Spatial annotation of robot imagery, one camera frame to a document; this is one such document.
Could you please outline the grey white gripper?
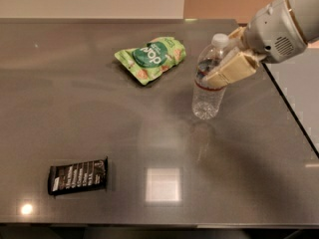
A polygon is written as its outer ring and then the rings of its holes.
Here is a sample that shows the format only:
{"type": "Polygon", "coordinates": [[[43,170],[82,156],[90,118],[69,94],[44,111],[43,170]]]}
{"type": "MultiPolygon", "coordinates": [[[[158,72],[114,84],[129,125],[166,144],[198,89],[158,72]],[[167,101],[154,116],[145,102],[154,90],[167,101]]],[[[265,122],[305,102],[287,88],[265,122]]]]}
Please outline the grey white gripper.
{"type": "Polygon", "coordinates": [[[233,48],[203,78],[209,88],[220,89],[241,81],[255,74],[261,61],[281,63],[303,53],[307,47],[288,0],[274,0],[257,12],[246,28],[236,28],[228,38],[244,40],[251,50],[233,48]]]}

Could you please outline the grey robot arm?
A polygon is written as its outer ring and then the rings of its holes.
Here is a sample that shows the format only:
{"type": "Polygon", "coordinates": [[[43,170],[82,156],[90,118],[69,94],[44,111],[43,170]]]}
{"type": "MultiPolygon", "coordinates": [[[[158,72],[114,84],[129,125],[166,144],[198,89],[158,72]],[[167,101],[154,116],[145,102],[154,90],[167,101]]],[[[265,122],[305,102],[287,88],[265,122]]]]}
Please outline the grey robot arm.
{"type": "Polygon", "coordinates": [[[250,77],[262,63],[278,64],[303,53],[319,38],[319,0],[274,0],[229,38],[229,53],[203,78],[213,89],[250,77]]]}

